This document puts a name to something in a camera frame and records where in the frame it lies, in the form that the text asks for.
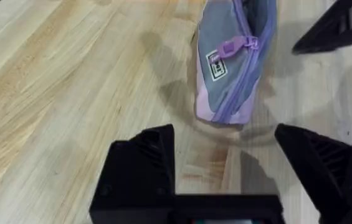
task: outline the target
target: butcher block countertop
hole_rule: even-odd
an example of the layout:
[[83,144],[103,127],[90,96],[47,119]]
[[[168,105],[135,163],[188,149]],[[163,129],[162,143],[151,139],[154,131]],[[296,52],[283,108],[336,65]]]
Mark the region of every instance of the butcher block countertop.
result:
[[2,0],[0,224],[91,223],[111,142],[167,123],[177,193],[279,194],[288,224],[318,223],[274,129],[352,143],[352,47],[291,54],[332,2],[277,1],[251,122],[224,127],[194,115],[204,0]]

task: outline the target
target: fabric pouch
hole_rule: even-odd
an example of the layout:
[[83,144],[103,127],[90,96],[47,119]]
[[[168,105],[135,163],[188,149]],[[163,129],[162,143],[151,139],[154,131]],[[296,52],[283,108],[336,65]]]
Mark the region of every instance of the fabric pouch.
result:
[[249,122],[276,26],[275,0],[207,0],[197,42],[199,118]]

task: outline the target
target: wooden table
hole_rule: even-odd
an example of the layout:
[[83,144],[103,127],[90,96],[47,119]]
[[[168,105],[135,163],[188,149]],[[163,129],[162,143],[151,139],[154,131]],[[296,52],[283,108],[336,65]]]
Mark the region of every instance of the wooden table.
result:
[[352,47],[290,53],[331,3],[278,1],[252,121],[225,128],[193,111],[204,0],[1,1],[0,224],[91,223],[110,143],[166,123],[179,193],[276,193],[287,223],[317,223],[274,128],[352,142]]

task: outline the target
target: brand label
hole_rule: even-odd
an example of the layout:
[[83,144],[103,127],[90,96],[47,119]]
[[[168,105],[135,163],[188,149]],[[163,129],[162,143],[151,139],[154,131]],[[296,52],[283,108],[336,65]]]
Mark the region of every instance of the brand label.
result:
[[209,70],[211,71],[211,76],[213,81],[217,81],[220,78],[227,75],[227,67],[224,61],[220,58],[217,62],[210,63],[211,59],[217,55],[217,50],[214,50],[206,55],[206,61],[209,65]]

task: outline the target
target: black plastic mount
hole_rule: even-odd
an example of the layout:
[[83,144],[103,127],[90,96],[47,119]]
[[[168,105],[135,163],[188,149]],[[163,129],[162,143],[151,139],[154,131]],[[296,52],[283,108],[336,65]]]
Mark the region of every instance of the black plastic mount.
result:
[[352,146],[285,124],[275,138],[321,213],[320,223],[352,224]]
[[90,207],[94,224],[190,224],[258,220],[283,224],[276,195],[176,195],[172,125],[110,146]]
[[352,45],[352,0],[337,0],[296,43],[293,53],[327,52]]

